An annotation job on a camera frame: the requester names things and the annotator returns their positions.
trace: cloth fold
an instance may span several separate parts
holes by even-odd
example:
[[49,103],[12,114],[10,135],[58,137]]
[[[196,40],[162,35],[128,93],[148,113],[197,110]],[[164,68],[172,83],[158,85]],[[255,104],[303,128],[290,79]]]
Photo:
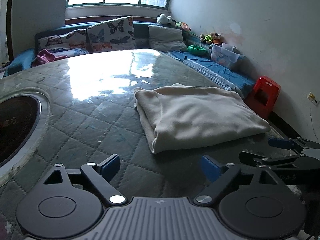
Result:
[[32,67],[39,66],[42,64],[46,64],[49,62],[57,61],[59,59],[67,58],[67,56],[55,56],[54,54],[50,53],[46,49],[42,49],[37,54],[36,58],[32,62]]
[[152,153],[212,146],[270,131],[232,91],[181,84],[136,88],[136,107]]

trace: green bowl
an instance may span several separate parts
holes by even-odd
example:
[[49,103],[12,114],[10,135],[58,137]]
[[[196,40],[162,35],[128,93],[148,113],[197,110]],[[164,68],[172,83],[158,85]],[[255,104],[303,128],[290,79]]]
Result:
[[190,45],[188,47],[188,50],[191,54],[196,55],[196,56],[202,56],[207,52],[207,50],[205,48],[202,48],[199,46],[194,46],[194,45]]

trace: electrical outlet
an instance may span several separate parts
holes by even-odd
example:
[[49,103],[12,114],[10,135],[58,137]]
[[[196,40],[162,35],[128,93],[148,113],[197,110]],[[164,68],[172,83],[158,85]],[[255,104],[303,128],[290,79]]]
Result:
[[308,95],[308,99],[315,105],[317,106],[319,103],[319,100],[316,99],[316,96],[314,94],[312,94],[311,92]]

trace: pink towel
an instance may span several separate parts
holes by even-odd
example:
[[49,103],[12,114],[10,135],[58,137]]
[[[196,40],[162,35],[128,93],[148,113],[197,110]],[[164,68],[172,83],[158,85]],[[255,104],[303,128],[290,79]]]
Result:
[[54,54],[50,53],[46,49],[41,50],[36,58],[32,62],[32,67],[39,66],[45,63],[57,61],[59,59],[67,58],[67,56],[58,56],[56,57]]

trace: metal screw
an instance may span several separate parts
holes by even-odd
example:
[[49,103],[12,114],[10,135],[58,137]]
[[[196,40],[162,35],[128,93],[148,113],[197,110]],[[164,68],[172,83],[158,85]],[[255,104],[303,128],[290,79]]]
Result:
[[212,201],[212,197],[203,195],[203,196],[197,197],[196,201],[202,204],[207,204]]
[[110,197],[109,200],[112,203],[120,204],[120,203],[125,201],[125,197],[124,196],[120,196],[120,195],[114,195],[114,196]]

